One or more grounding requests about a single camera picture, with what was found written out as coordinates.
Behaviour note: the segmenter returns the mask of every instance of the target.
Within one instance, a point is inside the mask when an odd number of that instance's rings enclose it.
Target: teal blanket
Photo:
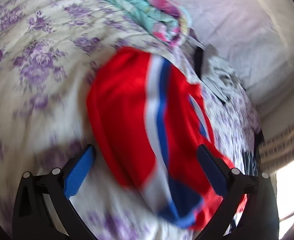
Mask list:
[[[189,34],[189,14],[171,0],[106,1],[126,11],[151,35],[169,46],[181,45]]]

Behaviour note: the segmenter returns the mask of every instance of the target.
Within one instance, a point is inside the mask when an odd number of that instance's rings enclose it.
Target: window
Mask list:
[[[279,239],[294,224],[294,161],[276,172]]]

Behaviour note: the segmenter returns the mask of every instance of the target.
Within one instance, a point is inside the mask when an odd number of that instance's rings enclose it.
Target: blue stripe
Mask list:
[[[196,113],[196,110],[195,110],[195,108],[194,108],[194,105],[192,104],[192,102],[191,102],[191,99],[190,99],[190,95],[189,95],[189,97],[188,97],[188,101],[189,101],[189,103],[191,104],[191,106],[192,106],[192,108],[194,109],[194,111],[195,111],[195,113]],[[206,133],[206,130],[205,130],[205,127],[204,127],[204,125],[202,124],[202,122],[199,120],[199,133],[201,134],[201,135],[203,135],[204,137],[206,137],[207,138],[207,133]]]
[[[190,227],[195,223],[195,212],[203,205],[204,200],[196,191],[170,175],[168,183],[173,200],[158,215],[181,228]]]
[[[204,137],[207,138],[207,134],[206,134],[206,131],[205,131],[205,127],[203,126],[203,124],[200,122],[200,129],[199,129],[199,132],[201,135],[203,135]]]
[[[168,146],[164,122],[165,107],[167,104],[167,87],[169,79],[170,62],[164,58],[159,78],[159,108],[157,112],[157,130],[160,143],[161,154],[164,163],[168,165]]]

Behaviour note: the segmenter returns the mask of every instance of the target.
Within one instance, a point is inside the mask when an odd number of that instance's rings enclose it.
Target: folded blanket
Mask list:
[[[169,46],[181,45],[189,34],[189,14],[171,0],[106,1],[125,10],[148,33]]]
[[[204,144],[230,168],[234,165],[215,148],[200,86],[189,84],[162,56],[123,47],[97,72],[87,109],[117,181],[138,189],[160,217],[203,229],[222,197],[198,162],[197,148]],[[211,172],[219,178],[215,168]]]

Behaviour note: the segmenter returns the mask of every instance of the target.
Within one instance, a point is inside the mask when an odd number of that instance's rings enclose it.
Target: bedsheet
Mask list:
[[[172,49],[105,1],[0,0],[0,225],[7,233],[21,175],[48,173],[95,144],[86,96],[95,72],[122,46],[161,54],[200,82],[190,64],[194,45]],[[244,171],[241,150],[253,151],[260,129],[255,110],[241,87],[225,106],[202,90],[216,147]],[[99,152],[71,202],[100,240],[192,238],[124,191]]]

